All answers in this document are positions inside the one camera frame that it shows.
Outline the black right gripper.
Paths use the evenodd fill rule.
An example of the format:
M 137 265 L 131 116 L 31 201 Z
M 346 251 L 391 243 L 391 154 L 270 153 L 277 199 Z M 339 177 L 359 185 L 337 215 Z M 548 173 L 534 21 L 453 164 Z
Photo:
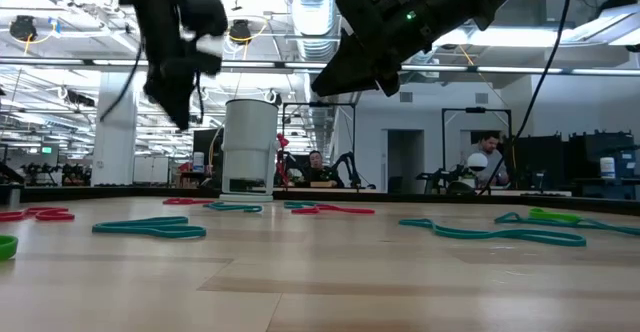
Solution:
M 322 97 L 366 90 L 391 96 L 400 86 L 401 64 L 429 49 L 435 39 L 426 0 L 336 0 L 351 27 L 341 33 L 334 56 L 311 84 Z

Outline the white building column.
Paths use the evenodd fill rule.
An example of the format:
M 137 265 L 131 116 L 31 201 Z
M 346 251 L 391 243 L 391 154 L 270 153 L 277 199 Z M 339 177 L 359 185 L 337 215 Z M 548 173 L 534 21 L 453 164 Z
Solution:
M 118 105 L 101 120 L 117 100 L 129 75 L 102 72 L 97 104 L 91 184 L 129 185 L 134 172 L 138 97 L 133 84 L 127 87 Z

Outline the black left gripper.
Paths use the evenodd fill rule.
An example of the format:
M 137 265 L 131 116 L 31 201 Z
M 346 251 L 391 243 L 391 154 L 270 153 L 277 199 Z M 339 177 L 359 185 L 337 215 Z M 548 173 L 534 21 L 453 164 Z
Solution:
M 144 93 L 179 129 L 187 129 L 194 79 L 221 69 L 222 57 L 200 51 L 198 44 L 227 30 L 224 5 L 221 0 L 131 2 L 148 61 Z

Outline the white dome lamp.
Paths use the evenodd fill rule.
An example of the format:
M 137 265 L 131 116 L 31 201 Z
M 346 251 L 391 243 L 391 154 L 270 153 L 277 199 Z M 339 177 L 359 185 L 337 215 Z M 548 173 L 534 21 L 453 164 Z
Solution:
M 481 172 L 488 167 L 488 158 L 481 152 L 470 154 L 466 160 L 468 169 L 474 172 Z

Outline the white cabinet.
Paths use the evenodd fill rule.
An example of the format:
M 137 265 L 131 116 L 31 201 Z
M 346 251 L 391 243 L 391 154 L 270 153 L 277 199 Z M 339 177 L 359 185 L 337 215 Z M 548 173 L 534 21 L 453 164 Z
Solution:
M 134 183 L 167 184 L 169 175 L 169 159 L 167 157 L 147 156 L 134 159 Z

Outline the black metal frame stand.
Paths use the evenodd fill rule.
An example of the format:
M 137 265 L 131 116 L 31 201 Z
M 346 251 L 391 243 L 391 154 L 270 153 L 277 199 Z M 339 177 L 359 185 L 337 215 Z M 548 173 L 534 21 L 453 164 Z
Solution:
M 332 103 L 323 101 L 314 102 L 289 102 L 281 106 L 278 121 L 278 132 L 289 140 L 286 151 L 287 169 L 293 172 L 293 167 L 298 167 L 298 175 L 306 175 L 309 168 L 310 128 L 304 125 L 305 112 L 308 107 L 332 107 L 334 112 L 334 131 L 332 136 L 332 152 L 328 162 L 323 158 L 325 166 L 331 167 L 338 157 L 346 152 L 356 152 L 356 105 L 353 103 Z M 349 179 L 346 168 L 341 165 L 338 168 L 346 188 Z
M 448 112 L 453 112 L 455 115 L 452 116 L 450 119 L 448 119 L 446 117 Z M 441 114 L 440 114 L 440 118 L 441 118 L 442 168 L 446 168 L 448 166 L 447 165 L 447 152 L 446 152 L 446 148 L 447 148 L 447 132 L 446 132 L 447 124 L 449 122 L 453 121 L 455 119 L 455 117 L 459 113 L 465 113 L 465 114 L 492 113 L 495 117 L 498 117 L 498 118 L 500 117 L 498 114 L 499 113 L 503 113 L 507 117 L 507 120 L 505 122 L 503 121 L 503 124 L 507 126 L 508 141 L 511 142 L 513 140 L 513 137 L 514 137 L 514 133 L 513 133 L 513 118 L 512 118 L 512 112 L 511 112 L 510 109 L 485 108 L 485 107 L 442 108 L 441 109 Z

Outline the person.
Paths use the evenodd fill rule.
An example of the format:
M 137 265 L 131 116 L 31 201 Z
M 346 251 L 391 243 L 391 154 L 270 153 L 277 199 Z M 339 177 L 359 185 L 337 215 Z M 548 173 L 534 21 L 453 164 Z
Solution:
M 487 159 L 487 166 L 484 169 L 479 170 L 477 167 L 471 167 L 471 170 L 475 172 L 478 186 L 484 186 L 487 183 L 505 186 L 510 183 L 503 155 L 497 149 L 499 143 L 499 131 L 483 132 L 480 140 L 472 144 L 461 157 L 465 166 L 468 166 L 469 157 L 476 153 L 484 155 Z
M 323 157 L 319 151 L 309 153 L 309 168 L 303 177 L 311 187 L 343 188 L 344 183 L 337 171 L 323 163 Z

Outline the white cylindrical container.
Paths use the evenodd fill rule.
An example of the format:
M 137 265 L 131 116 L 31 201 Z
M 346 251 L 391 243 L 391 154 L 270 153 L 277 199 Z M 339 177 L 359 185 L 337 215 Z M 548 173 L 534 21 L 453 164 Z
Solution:
M 222 142 L 224 202 L 271 202 L 275 175 L 278 107 L 256 99 L 226 103 Z

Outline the long white light bar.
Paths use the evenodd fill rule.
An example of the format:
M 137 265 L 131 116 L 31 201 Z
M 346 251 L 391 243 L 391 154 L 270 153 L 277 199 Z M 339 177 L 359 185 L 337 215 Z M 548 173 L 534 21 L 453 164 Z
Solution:
M 32 58 L 32 57 L 0 57 L 0 65 L 50 67 L 64 69 L 123 69 L 132 67 L 135 60 L 127 59 L 65 59 L 65 58 Z M 320 72 L 326 66 L 317 62 L 286 62 L 286 61 L 249 61 L 227 60 L 221 63 L 223 70 L 278 70 L 289 73 L 292 71 Z M 511 67 L 511 66 L 479 66 L 479 65 L 415 65 L 407 64 L 401 67 L 407 72 L 447 72 L 469 74 L 523 74 L 541 75 L 542 67 Z M 560 76 L 602 76 L 602 77 L 633 77 L 640 78 L 640 69 L 612 69 L 612 68 L 550 68 L 549 75 Z

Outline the green rubber band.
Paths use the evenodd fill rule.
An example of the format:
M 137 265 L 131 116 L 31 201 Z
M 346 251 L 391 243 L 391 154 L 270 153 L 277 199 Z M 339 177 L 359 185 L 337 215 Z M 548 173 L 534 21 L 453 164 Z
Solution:
M 0 235 L 0 261 L 13 258 L 17 253 L 19 239 L 10 235 Z
M 532 208 L 529 210 L 529 217 L 532 219 L 562 221 L 566 223 L 579 223 L 582 217 L 575 214 L 557 213 L 544 210 L 542 208 Z

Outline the black cabinets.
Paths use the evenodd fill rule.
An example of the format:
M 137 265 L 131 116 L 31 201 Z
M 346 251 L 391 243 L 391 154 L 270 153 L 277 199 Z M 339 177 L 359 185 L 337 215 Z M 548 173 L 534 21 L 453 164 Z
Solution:
M 614 157 L 616 178 L 600 177 L 601 157 Z M 640 144 L 629 132 L 574 133 L 521 137 L 507 155 L 511 180 L 519 189 L 564 191 L 574 197 L 640 199 Z

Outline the black background robot arms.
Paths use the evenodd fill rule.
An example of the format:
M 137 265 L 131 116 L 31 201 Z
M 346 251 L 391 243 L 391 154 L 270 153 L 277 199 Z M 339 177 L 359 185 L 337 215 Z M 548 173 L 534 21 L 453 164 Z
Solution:
M 30 187 L 89 186 L 92 169 L 80 164 L 50 165 L 29 163 L 20 167 Z

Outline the red background object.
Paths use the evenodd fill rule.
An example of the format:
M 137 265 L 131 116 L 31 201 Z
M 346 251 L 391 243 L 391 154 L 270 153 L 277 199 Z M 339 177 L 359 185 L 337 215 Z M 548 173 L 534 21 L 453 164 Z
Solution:
M 280 177 L 279 185 L 281 187 L 287 188 L 290 183 L 287 169 L 287 157 L 289 156 L 289 153 L 286 151 L 286 147 L 289 145 L 289 140 L 286 139 L 282 133 L 278 133 L 277 141 L 280 145 L 276 157 L 276 170 L 278 176 Z

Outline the silver ventilation duct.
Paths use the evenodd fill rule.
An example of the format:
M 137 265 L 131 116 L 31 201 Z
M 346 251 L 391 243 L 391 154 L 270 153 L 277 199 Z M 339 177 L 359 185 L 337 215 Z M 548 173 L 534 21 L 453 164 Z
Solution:
M 299 59 L 327 63 L 337 49 L 338 29 L 334 0 L 291 0 L 291 20 Z M 310 150 L 321 153 L 326 162 L 332 152 L 334 112 L 332 107 L 308 107 L 304 125 L 310 128 Z

